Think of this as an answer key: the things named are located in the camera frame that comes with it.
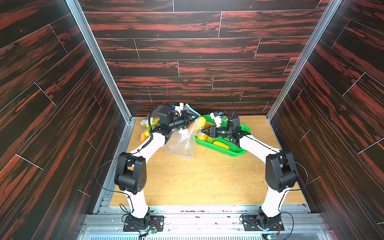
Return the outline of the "yellow mango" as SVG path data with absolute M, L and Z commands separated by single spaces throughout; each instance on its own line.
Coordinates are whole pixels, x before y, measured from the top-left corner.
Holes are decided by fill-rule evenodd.
M 219 148 L 223 148 L 223 149 L 226 149 L 226 150 L 230 150 L 230 147 L 224 143 L 221 143 L 221 142 L 218 142 L 218 141 L 215 141 L 213 142 L 213 145 L 219 147 Z

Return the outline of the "clear zip bag blue zipper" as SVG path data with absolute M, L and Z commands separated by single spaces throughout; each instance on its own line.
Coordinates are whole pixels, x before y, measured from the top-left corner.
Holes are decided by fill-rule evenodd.
M 144 143 L 149 137 L 150 137 L 150 125 L 149 122 L 151 122 L 152 129 L 154 129 L 160 121 L 159 112 L 154 111 L 151 114 L 150 121 L 149 115 L 147 115 L 143 120 L 140 121 L 140 134 L 139 134 L 139 141 L 141 143 Z

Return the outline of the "orange mango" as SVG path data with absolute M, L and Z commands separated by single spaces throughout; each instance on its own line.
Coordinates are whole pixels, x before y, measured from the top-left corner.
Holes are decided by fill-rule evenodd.
M 191 125 L 189 126 L 189 132 L 190 133 L 196 133 L 203 129 L 206 125 L 206 119 L 204 117 L 198 117 L 196 118 Z

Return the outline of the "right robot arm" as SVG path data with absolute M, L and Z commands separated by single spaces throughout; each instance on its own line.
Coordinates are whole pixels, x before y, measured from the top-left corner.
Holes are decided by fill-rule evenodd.
M 215 125 L 202 129 L 204 134 L 211 138 L 227 138 L 265 164 L 265 180 L 269 188 L 264 203 L 259 207 L 257 220 L 260 226 L 278 222 L 286 194 L 298 180 L 297 165 L 292 153 L 273 148 L 242 130 L 237 115 L 228 117 L 225 124 L 217 112 L 211 113 L 210 118 Z

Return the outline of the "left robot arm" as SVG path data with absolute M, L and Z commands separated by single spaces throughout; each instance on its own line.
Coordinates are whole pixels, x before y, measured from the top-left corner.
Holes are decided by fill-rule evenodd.
M 115 184 L 127 196 L 134 218 L 141 220 L 149 214 L 143 192 L 147 183 L 147 162 L 176 130 L 188 129 L 196 118 L 197 115 L 187 109 L 158 105 L 148 115 L 149 137 L 136 150 L 119 155 Z

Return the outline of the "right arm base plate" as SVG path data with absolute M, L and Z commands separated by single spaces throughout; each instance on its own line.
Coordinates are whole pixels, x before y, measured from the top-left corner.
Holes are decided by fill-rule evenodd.
M 282 232 L 285 229 L 281 219 L 281 214 L 272 218 L 268 218 L 264 214 L 261 214 L 261 216 L 242 214 L 240 215 L 239 220 L 243 224 L 246 232 Z

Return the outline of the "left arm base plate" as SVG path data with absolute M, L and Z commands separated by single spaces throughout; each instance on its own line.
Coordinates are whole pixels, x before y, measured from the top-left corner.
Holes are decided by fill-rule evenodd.
M 124 220 L 123 232 L 148 232 L 155 234 L 164 230 L 165 217 L 156 215 L 147 215 L 143 219 L 126 216 Z

